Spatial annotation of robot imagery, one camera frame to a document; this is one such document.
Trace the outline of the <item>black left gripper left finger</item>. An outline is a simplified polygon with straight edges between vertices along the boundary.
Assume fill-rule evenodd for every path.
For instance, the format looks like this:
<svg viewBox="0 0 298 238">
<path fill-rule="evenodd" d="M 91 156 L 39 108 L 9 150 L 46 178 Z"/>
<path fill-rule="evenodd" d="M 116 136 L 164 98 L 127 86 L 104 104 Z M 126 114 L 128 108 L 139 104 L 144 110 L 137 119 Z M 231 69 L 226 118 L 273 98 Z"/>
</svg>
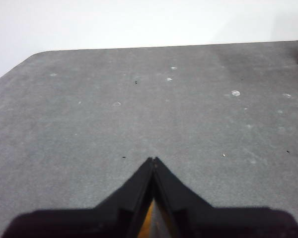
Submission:
<svg viewBox="0 0 298 238">
<path fill-rule="evenodd" d="M 15 217 L 4 238 L 135 238 L 152 201 L 153 159 L 148 158 L 96 207 L 45 209 Z"/>
</svg>

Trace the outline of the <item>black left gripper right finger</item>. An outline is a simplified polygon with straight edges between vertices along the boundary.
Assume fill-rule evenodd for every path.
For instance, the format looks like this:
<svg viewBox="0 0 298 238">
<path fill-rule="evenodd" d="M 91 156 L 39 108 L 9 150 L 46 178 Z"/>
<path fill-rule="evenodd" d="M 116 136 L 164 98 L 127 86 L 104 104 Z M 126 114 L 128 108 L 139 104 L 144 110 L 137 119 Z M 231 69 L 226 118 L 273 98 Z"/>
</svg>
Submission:
<svg viewBox="0 0 298 238">
<path fill-rule="evenodd" d="M 155 202 L 175 238 L 298 238 L 298 223 L 269 207 L 214 207 L 153 159 Z"/>
</svg>

